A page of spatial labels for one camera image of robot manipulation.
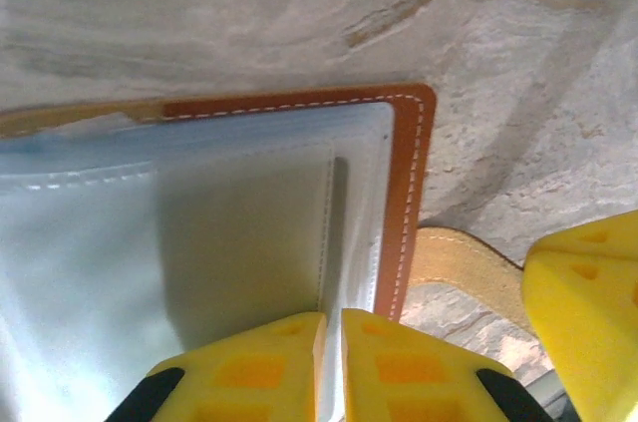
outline brown leather wallet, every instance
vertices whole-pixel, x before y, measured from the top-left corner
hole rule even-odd
[[[26,109],[0,115],[0,138],[30,135],[110,113],[123,113],[139,123],[158,124],[375,102],[392,105],[395,118],[375,311],[398,320],[415,248],[436,105],[436,96],[427,85],[398,83]]]

